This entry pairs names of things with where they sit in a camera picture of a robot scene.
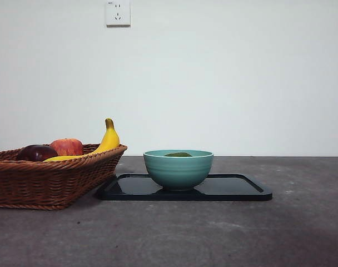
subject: ceramic bowl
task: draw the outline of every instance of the ceramic bowl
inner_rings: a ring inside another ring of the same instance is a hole
[[[185,152],[192,157],[168,157]],[[200,150],[154,150],[143,153],[146,169],[154,182],[166,190],[185,191],[203,182],[210,172],[213,153]]]

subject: woven basket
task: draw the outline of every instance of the woven basket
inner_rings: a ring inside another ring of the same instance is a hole
[[[83,145],[84,154],[99,144]],[[16,161],[21,149],[0,152],[0,207],[61,210],[115,173],[127,146],[66,161]]]

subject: apple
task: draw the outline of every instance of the apple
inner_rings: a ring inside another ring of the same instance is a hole
[[[64,138],[53,141],[50,145],[59,156],[84,155],[82,142],[75,138]]]
[[[43,161],[56,156],[58,156],[58,153],[49,146],[30,145],[21,149],[16,160]]]

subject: gray concrete surface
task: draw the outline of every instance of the gray concrete surface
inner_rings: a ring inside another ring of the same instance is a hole
[[[117,173],[145,172],[124,156]],[[267,202],[101,201],[0,209],[0,267],[338,266],[338,157],[215,157],[212,173],[272,188]]]

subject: electrical outlet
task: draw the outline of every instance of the electrical outlet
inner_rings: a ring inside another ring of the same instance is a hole
[[[130,26],[130,0],[108,0],[106,3],[106,26]]]

